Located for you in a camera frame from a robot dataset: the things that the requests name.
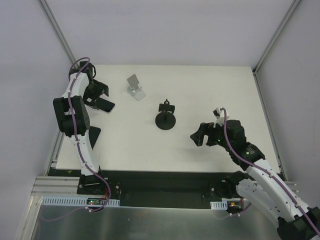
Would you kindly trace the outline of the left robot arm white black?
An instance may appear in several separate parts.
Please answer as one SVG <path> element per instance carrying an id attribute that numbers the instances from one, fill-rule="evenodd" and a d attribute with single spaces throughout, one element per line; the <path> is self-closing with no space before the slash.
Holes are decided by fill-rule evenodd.
<path id="1" fill-rule="evenodd" d="M 60 132 L 72 143 L 80 162 L 80 184 L 99 195 L 105 191 L 101 167 L 90 142 L 92 128 L 86 107 L 110 113 L 115 103 L 101 98 L 109 96 L 109 87 L 96 80 L 96 67 L 89 57 L 76 60 L 68 72 L 69 84 L 61 97 L 53 100 L 53 108 Z"/>

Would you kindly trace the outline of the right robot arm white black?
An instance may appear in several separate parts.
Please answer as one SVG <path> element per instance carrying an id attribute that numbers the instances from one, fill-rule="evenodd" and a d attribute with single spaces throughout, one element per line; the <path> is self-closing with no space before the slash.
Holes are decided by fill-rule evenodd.
<path id="1" fill-rule="evenodd" d="M 190 138 L 199 147 L 205 136 L 207 146 L 221 146 L 241 168 L 226 178 L 226 198 L 248 200 L 273 223 L 282 240 L 310 240 L 320 234 L 319 207 L 310 207 L 286 185 L 259 148 L 247 141 L 239 120 L 203 122 Z"/>

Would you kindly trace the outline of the black round-base phone stand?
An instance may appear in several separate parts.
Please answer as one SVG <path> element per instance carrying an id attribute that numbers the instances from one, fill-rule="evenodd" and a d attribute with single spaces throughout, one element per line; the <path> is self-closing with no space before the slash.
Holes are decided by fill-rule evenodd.
<path id="1" fill-rule="evenodd" d="M 159 113 L 155 117 L 156 126 L 164 131 L 172 129 L 176 124 L 175 106 L 166 99 L 164 103 L 159 104 L 158 111 Z"/>

